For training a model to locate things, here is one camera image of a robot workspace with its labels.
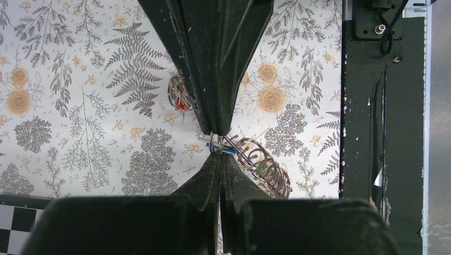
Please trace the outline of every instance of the metal wire bundle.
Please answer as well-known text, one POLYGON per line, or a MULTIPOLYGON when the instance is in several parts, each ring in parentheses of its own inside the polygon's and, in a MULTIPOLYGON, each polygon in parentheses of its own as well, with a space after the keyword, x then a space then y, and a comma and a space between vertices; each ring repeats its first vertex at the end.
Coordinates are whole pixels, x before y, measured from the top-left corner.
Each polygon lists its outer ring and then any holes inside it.
POLYGON ((169 80, 168 98, 169 103, 176 110, 182 109, 184 111, 189 111, 192 109, 188 91, 183 86, 183 81, 179 76, 174 76, 169 80))
POLYGON ((272 197, 287 199, 293 191, 288 173, 259 142, 251 138, 242 138, 233 142, 236 138, 238 138, 237 135, 232 138, 224 137, 226 142, 235 149, 238 161, 260 181, 272 197))

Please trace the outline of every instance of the black bracket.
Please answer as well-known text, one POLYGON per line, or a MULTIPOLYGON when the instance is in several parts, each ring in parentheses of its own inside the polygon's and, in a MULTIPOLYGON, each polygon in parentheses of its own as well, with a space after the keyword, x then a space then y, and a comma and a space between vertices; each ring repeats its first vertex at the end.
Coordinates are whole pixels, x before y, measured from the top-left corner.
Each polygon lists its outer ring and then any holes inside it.
MULTIPOLYGON (((358 0, 353 1, 354 37, 356 40, 379 41, 382 33, 376 28, 384 22, 379 19, 379 12, 390 23, 403 0, 358 0)), ((392 28, 393 40, 401 38, 403 33, 402 20, 392 28)))

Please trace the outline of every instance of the black square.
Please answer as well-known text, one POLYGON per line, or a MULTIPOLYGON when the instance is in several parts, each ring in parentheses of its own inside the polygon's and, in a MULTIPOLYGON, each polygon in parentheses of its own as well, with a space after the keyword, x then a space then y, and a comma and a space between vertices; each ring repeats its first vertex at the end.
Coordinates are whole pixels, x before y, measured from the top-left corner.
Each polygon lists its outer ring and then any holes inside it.
POLYGON ((10 230, 0 229, 0 252, 8 253, 10 243, 10 230))
POLYGON ((11 230, 31 232, 35 219, 36 210, 15 207, 11 230))

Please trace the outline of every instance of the black strip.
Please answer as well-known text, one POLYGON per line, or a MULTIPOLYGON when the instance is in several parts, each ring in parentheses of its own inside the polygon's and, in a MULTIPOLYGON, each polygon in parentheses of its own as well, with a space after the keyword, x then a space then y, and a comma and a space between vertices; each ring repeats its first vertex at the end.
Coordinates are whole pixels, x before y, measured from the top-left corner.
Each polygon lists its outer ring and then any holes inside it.
POLYGON ((399 22, 403 37, 388 56, 378 42, 354 40, 352 21, 343 24, 340 196, 372 196, 377 205, 387 199, 400 253, 416 255, 422 252, 424 18, 399 22), (382 195, 373 187, 380 168, 387 180, 382 195))
POLYGON ((0 195, 0 205, 26 207, 31 209, 44 210, 51 202, 49 199, 26 198, 15 195, 0 195))

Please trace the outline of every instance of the black cable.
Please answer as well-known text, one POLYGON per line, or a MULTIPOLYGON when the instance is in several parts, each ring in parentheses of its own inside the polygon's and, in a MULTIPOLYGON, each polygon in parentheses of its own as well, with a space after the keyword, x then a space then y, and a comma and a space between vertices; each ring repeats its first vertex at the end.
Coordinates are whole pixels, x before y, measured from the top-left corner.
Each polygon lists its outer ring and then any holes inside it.
POLYGON ((384 19, 383 15, 382 15, 382 9, 379 9, 379 11, 378 11, 378 17, 379 17, 380 22, 382 22, 382 24, 384 24, 384 22, 385 22, 384 25, 387 27, 380 40, 380 51, 381 51, 382 55, 388 55, 391 51, 391 48, 393 46, 393 34, 392 34, 391 30, 393 29, 396 22, 399 20, 399 18, 403 14, 403 10, 406 7, 407 3, 408 3, 408 0, 403 0, 401 6, 399 7, 398 11, 396 12, 395 16, 393 17, 393 20, 391 21, 390 25, 384 19))

